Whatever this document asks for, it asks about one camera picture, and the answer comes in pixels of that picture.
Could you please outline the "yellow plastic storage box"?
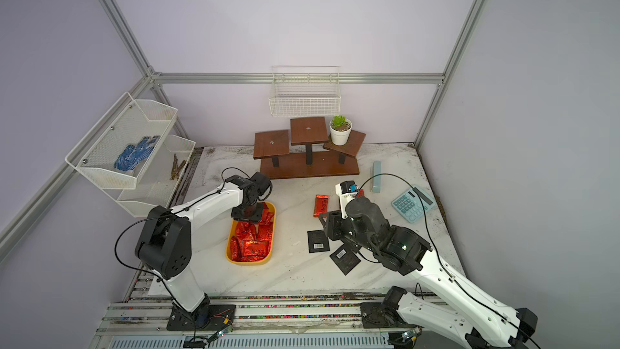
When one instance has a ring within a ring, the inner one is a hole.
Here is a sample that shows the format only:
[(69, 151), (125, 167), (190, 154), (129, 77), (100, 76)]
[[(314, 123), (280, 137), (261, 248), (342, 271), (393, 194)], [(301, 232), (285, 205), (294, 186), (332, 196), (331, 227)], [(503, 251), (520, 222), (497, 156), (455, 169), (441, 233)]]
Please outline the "yellow plastic storage box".
[(266, 202), (258, 224), (232, 221), (225, 256), (237, 265), (259, 265), (271, 257), (276, 226), (276, 208)]

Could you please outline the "black tea bag packet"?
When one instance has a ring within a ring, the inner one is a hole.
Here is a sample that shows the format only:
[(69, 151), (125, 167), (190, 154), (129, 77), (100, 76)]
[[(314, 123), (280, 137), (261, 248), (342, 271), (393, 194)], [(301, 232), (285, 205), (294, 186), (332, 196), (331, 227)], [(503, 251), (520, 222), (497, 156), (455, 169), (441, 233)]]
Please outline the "black tea bag packet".
[(321, 253), (330, 251), (329, 239), (324, 230), (312, 230), (307, 232), (308, 235), (308, 252)]
[(344, 276), (347, 276), (361, 262), (357, 254), (346, 245), (341, 245), (329, 257)]

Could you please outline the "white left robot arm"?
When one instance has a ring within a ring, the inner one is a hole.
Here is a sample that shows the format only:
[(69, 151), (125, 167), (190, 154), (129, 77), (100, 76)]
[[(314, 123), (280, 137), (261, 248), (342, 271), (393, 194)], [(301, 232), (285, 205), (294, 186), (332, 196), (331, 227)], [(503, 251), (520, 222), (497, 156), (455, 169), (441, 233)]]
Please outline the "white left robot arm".
[(135, 255), (157, 274), (175, 305), (192, 316), (208, 311), (208, 295), (190, 268), (194, 232), (228, 212), (235, 221), (257, 224), (272, 182), (257, 172), (250, 178), (233, 175), (205, 195), (185, 204), (151, 209), (144, 221)]

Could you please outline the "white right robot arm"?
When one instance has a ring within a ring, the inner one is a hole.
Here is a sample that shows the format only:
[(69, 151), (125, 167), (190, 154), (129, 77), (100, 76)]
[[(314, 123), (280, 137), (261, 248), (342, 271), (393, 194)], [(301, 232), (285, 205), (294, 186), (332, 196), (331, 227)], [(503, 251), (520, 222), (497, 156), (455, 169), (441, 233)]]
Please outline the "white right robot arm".
[(384, 268), (426, 286), (445, 302), (435, 305), (393, 286), (375, 306), (376, 316), (363, 319), (365, 327), (419, 326), (466, 348), (524, 348), (531, 341), (538, 325), (535, 313), (505, 305), (449, 271), (429, 242), (411, 229), (387, 220), (375, 229), (366, 216), (344, 219), (339, 211), (322, 213), (319, 220), (329, 239), (353, 251), (369, 250)]

